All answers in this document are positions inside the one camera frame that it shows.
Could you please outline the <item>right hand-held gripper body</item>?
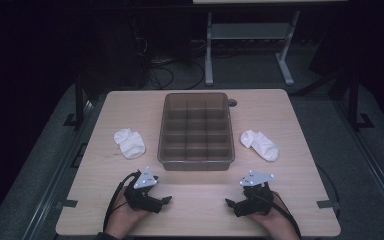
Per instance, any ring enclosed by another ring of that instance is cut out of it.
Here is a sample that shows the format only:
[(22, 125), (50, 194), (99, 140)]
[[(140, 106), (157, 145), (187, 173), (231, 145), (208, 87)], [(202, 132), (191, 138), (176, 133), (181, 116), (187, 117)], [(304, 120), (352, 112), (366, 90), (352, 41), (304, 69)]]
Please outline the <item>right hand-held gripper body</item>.
[(273, 178), (272, 174), (250, 170), (248, 175), (240, 181), (245, 199), (238, 202), (234, 209), (243, 209), (245, 216), (257, 212), (263, 215), (268, 214), (274, 199), (268, 181)]

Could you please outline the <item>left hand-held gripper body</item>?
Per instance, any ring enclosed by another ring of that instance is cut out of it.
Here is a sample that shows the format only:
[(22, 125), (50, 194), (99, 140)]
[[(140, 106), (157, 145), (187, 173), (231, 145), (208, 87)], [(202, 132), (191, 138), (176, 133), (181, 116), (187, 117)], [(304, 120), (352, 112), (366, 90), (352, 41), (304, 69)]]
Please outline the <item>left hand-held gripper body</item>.
[(162, 205), (160, 199), (148, 195), (148, 192), (156, 184), (157, 179), (149, 167), (146, 167), (143, 171), (134, 173), (134, 179), (129, 183), (124, 192), (129, 206), (134, 210), (152, 212), (153, 206)]

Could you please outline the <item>white sock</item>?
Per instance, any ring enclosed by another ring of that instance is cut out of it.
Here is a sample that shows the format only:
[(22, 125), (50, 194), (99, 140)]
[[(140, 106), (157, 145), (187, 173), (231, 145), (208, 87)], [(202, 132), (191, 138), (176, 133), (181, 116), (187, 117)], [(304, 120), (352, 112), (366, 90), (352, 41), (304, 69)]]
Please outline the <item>white sock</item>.
[(244, 131), (240, 136), (241, 143), (246, 148), (252, 148), (261, 158), (274, 162), (279, 157), (279, 148), (262, 132)]
[(114, 141), (126, 159), (135, 159), (146, 151), (145, 143), (139, 132), (125, 128), (114, 134)]

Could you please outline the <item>brown translucent divided box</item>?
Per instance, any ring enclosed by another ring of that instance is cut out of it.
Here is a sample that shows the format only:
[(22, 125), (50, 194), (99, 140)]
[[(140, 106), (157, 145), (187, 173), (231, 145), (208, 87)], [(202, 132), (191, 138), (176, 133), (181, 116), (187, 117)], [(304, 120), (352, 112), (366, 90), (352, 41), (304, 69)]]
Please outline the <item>brown translucent divided box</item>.
[(157, 158), (168, 171), (226, 171), (235, 159), (225, 93), (170, 93)]

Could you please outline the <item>person's left hand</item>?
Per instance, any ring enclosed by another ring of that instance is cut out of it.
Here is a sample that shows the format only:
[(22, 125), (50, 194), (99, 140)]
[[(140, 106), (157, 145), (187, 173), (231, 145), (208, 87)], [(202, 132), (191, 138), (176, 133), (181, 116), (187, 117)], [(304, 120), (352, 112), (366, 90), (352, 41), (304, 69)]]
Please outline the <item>person's left hand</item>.
[(124, 191), (125, 188), (122, 188), (116, 198), (105, 230), (126, 229), (129, 233), (142, 219), (149, 215), (147, 211), (132, 209), (125, 199)]

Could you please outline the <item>person's right hand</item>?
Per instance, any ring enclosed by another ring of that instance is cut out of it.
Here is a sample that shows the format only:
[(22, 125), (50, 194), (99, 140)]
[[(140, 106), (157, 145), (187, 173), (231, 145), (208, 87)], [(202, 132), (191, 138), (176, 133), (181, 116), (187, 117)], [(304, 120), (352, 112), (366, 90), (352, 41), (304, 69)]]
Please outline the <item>person's right hand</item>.
[(249, 218), (260, 224), (268, 233), (271, 229), (275, 228), (294, 229), (290, 221), (274, 208), (272, 208), (266, 215), (253, 213), (249, 215)]

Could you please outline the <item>dark tape strip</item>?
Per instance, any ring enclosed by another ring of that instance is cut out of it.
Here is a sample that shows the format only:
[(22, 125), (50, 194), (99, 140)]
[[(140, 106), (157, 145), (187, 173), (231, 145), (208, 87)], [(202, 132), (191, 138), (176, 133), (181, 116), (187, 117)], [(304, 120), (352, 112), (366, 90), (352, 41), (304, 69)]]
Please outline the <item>dark tape strip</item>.
[(56, 209), (63, 209), (64, 207), (68, 207), (68, 208), (75, 208), (77, 205), (77, 201), (76, 200), (61, 200), (61, 201), (58, 201), (55, 205), (55, 208)]
[(334, 202), (331, 200), (323, 200), (323, 201), (317, 201), (317, 206), (320, 209), (323, 208), (333, 208), (334, 210), (340, 209), (340, 203), (338, 201)]

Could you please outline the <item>white metal stand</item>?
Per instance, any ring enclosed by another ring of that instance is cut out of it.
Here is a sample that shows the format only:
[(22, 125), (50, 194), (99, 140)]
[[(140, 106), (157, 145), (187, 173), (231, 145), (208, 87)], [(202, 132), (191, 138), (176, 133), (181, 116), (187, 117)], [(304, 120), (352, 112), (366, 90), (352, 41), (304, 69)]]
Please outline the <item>white metal stand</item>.
[(294, 36), (300, 16), (295, 11), (289, 22), (281, 23), (213, 23), (212, 13), (207, 14), (205, 84), (212, 86), (212, 42), (214, 40), (283, 40), (282, 50), (275, 54), (277, 64), (287, 86), (293, 86), (294, 80), (286, 63), (286, 56)]

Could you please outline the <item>black upright post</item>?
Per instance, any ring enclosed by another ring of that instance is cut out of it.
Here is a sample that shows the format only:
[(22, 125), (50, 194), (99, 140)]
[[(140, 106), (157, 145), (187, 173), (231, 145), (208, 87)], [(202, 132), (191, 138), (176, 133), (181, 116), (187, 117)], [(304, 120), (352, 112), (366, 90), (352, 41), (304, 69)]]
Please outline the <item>black upright post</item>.
[(374, 124), (366, 113), (360, 113), (358, 110), (359, 103), (359, 79), (355, 73), (349, 82), (348, 95), (348, 122), (355, 131), (363, 128), (373, 128)]
[(73, 127), (79, 130), (85, 122), (86, 115), (90, 109), (90, 102), (87, 99), (83, 88), (82, 78), (78, 76), (74, 83), (75, 112), (69, 113), (63, 123), (64, 126)]

